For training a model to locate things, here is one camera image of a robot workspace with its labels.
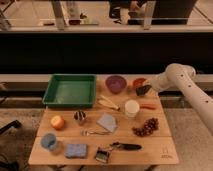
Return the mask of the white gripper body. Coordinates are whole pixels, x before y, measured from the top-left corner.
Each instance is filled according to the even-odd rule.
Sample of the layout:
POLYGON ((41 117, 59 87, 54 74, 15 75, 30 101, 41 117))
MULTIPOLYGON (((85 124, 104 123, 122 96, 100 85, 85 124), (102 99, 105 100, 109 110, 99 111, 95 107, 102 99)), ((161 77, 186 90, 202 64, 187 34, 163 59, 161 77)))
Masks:
POLYGON ((151 78, 150 84, 157 92, 163 92, 173 86, 172 82, 167 78, 165 72, 155 75, 151 78))

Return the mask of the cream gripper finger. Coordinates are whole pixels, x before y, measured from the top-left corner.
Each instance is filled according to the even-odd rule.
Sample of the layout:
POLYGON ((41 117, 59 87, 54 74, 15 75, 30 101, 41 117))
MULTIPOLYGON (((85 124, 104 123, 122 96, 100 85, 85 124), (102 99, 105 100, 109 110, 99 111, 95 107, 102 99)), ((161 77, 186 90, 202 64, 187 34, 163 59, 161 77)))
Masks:
POLYGON ((151 86, 151 81, 150 79, 146 79, 143 83, 142 86, 150 85, 151 86))

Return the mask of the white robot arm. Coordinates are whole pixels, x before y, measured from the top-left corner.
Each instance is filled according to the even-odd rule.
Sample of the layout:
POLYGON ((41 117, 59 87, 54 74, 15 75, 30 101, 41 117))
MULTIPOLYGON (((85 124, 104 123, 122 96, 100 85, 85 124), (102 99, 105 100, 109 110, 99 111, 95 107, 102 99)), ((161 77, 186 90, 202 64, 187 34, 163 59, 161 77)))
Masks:
POLYGON ((196 71, 192 66, 178 63, 169 64, 163 73, 148 79, 148 84, 156 92, 176 87, 198 113, 200 119, 213 136, 213 98, 199 88, 192 78, 196 71))

